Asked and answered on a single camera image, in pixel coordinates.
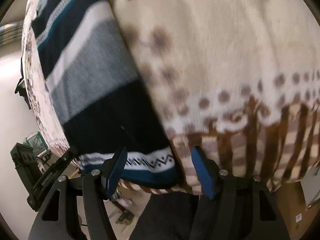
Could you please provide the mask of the navy striped knit sweater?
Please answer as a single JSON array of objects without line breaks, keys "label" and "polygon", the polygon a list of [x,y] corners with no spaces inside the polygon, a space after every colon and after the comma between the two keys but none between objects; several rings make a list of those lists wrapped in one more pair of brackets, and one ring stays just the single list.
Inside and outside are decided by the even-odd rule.
[{"label": "navy striped knit sweater", "polygon": [[127,150],[121,178],[169,189],[183,173],[108,0],[40,0],[31,26],[57,118],[83,173]]}]

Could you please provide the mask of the black device on floor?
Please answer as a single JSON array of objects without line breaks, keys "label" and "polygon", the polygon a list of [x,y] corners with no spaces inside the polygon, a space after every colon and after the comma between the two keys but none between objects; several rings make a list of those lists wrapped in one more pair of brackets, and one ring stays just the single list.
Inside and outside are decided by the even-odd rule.
[{"label": "black device on floor", "polygon": [[52,154],[49,150],[45,150],[38,156],[33,153],[33,150],[31,146],[17,142],[10,151],[15,169],[28,193],[31,193],[35,184],[44,174],[44,171],[39,168],[39,163],[48,166],[46,159],[42,157]]}]

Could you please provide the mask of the floral cream bed blanket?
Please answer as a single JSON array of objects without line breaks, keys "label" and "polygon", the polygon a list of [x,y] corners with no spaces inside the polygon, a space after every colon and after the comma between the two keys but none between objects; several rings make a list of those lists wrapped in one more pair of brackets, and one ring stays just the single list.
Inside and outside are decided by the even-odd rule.
[{"label": "floral cream bed blanket", "polygon": [[[38,126],[63,155],[73,146],[45,87],[31,26],[39,1],[27,1],[23,70]],[[122,179],[125,187],[202,194],[196,146],[219,168],[259,176],[271,191],[319,163],[319,13],[304,0],[108,2],[183,173],[169,189]]]}]

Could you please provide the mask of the cardboard box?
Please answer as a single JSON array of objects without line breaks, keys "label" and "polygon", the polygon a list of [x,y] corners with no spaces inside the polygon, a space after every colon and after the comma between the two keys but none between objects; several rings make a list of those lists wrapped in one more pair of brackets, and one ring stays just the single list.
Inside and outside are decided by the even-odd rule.
[{"label": "cardboard box", "polygon": [[301,183],[282,184],[274,196],[290,239],[300,239],[310,226]]}]

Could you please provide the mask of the green plaid curtain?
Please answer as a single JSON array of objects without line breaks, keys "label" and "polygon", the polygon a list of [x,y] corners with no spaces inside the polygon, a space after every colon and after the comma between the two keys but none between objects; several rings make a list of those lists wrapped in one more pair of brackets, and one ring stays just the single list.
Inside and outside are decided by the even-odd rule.
[{"label": "green plaid curtain", "polygon": [[20,40],[22,37],[23,21],[12,22],[0,27],[0,46]]}]

